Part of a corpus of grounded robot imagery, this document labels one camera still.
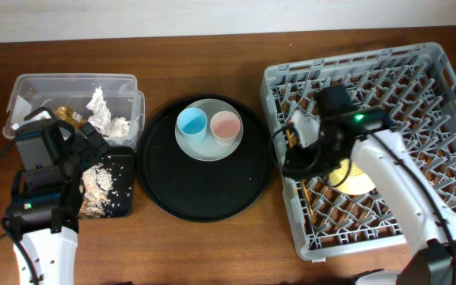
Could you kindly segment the wooden chopstick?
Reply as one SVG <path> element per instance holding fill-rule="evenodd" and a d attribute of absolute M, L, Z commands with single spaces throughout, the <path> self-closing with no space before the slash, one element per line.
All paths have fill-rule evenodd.
<path fill-rule="evenodd" d="M 300 185 L 302 187 L 302 192 L 303 192 L 303 195 L 304 195 L 304 199 L 306 201 L 306 205 L 307 205 L 307 208 L 308 208 L 309 216 L 312 218 L 314 210 L 312 208 L 312 202 L 311 202 L 311 199 L 310 199 L 310 194 L 308 193 L 308 188 L 306 186 L 306 180 L 305 179 L 304 180 L 300 180 Z"/>
<path fill-rule="evenodd" d="M 285 130 L 285 134 L 286 134 L 286 137 L 287 137 L 288 146 L 290 148 L 292 148 L 293 146 L 295 146 L 297 144 L 297 138 L 296 138 L 296 135 L 295 135 L 295 129 L 293 128 L 293 126 L 291 124 L 287 125 L 287 129 Z"/>

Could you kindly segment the white tissue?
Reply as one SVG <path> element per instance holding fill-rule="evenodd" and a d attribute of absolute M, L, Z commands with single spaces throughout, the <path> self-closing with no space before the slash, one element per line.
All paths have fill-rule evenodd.
<path fill-rule="evenodd" d="M 108 137 L 124 137 L 129 133 L 130 121 L 123 117 L 114 118 L 108 126 Z"/>

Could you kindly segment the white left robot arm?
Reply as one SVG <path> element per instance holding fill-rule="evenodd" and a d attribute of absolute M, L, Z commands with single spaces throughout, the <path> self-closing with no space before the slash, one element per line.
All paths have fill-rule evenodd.
<path fill-rule="evenodd" d="M 22 284 L 72 284 L 83 173 L 111 147 L 90 124 L 79 129 L 45 107 L 13 126 L 22 167 L 2 228 L 13 242 Z"/>

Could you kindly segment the yellow bowl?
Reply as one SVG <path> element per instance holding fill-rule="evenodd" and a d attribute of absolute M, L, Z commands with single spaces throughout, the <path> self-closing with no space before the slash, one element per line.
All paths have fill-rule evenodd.
<path fill-rule="evenodd" d="M 375 189 L 372 180 L 349 159 L 340 163 L 340 168 L 329 175 L 329 184 L 347 195 L 362 195 Z"/>

